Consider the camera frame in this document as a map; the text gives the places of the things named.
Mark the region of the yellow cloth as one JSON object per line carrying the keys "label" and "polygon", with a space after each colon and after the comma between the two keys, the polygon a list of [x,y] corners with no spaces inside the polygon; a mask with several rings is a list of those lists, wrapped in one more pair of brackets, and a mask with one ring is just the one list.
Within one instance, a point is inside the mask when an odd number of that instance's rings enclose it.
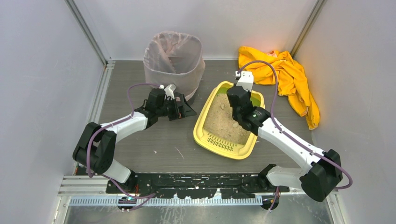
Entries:
{"label": "yellow cloth", "polygon": [[264,53],[248,46],[239,47],[238,65],[240,68],[255,60],[271,64],[278,78],[278,95],[288,98],[294,111],[306,118],[309,129],[317,128],[320,123],[319,107],[309,90],[303,66],[294,60],[288,51],[274,50]]}

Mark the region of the trash bin with pink bag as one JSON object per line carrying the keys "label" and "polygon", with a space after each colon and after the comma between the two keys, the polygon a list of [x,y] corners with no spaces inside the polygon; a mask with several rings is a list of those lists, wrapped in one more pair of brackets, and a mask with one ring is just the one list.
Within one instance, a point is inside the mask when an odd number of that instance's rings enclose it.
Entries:
{"label": "trash bin with pink bag", "polygon": [[144,52],[146,83],[176,85],[176,91],[191,100],[198,90],[205,62],[203,46],[193,35],[174,31],[156,34]]}

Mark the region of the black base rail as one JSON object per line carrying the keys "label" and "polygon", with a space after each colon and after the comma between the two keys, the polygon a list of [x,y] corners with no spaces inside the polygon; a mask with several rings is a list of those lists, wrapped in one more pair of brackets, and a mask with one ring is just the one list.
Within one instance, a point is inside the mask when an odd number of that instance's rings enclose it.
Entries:
{"label": "black base rail", "polygon": [[127,193],[143,196],[155,193],[155,198],[171,199],[174,196],[185,199],[213,198],[217,191],[222,199],[250,199],[256,193],[274,193],[276,187],[262,176],[250,173],[220,174],[178,174],[137,173],[132,189],[125,186]]}

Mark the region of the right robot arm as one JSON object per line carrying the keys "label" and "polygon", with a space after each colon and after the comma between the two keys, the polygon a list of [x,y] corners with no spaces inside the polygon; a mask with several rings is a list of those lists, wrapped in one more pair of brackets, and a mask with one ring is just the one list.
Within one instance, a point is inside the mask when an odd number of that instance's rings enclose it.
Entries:
{"label": "right robot arm", "polygon": [[267,140],[294,160],[299,168],[268,165],[261,174],[273,186],[302,189],[311,199],[322,202],[335,190],[343,176],[340,155],[330,149],[324,151],[304,141],[280,125],[270,112],[254,106],[251,93],[241,86],[226,91],[232,108],[232,118],[247,131]]}

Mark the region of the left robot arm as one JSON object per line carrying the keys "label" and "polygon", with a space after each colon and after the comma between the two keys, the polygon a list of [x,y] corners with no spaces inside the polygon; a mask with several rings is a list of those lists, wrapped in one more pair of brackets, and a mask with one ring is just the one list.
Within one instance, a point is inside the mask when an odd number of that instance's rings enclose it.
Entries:
{"label": "left robot arm", "polygon": [[173,121],[196,114],[184,94],[175,91],[175,85],[153,88],[143,105],[131,114],[109,123],[88,123],[72,158],[85,166],[88,173],[94,172],[120,184],[134,186],[135,173],[114,159],[115,145],[129,135],[153,126],[160,117]]}

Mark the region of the yellow litter box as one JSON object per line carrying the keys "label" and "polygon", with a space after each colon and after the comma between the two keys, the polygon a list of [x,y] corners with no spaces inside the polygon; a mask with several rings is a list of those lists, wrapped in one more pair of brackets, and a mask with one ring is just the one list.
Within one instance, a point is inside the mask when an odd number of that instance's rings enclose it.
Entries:
{"label": "yellow litter box", "polygon": [[193,129],[194,140],[218,155],[242,160],[253,151],[257,136],[245,131],[232,118],[226,91],[233,84],[221,82],[206,100]]}

